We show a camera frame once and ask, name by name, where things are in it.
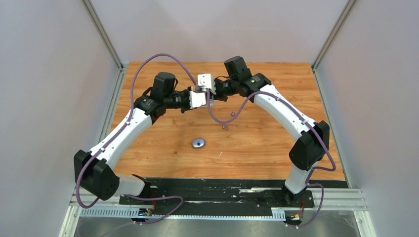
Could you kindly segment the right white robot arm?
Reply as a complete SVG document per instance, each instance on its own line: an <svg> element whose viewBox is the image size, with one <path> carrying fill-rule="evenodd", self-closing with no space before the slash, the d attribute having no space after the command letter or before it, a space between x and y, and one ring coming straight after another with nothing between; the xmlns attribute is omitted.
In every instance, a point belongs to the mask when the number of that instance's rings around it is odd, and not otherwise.
<svg viewBox="0 0 419 237"><path fill-rule="evenodd" d="M224 62L228 76L213 78L209 98L226 101L239 94L268 112L290 134L295 144L289 152L291 172L282 192L283 202L295 206L302 199L315 169L324 156L329 156L330 127L324 120L316 122L292 105L262 73L252 74L241 56Z"/></svg>

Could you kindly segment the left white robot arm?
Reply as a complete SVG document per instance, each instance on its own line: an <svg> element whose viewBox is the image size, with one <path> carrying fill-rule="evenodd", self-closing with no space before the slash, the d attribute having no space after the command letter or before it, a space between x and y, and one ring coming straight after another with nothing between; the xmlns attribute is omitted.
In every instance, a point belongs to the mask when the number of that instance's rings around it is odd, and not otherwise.
<svg viewBox="0 0 419 237"><path fill-rule="evenodd" d="M114 168L136 138L163 116L168 109L191 110L193 87L177 91L178 80L167 72L158 73L152 87L138 97L125 118L89 151L74 155L76 193L83 188L97 199L132 195L139 204L151 199L151 190L138 175L117 175Z"/></svg>

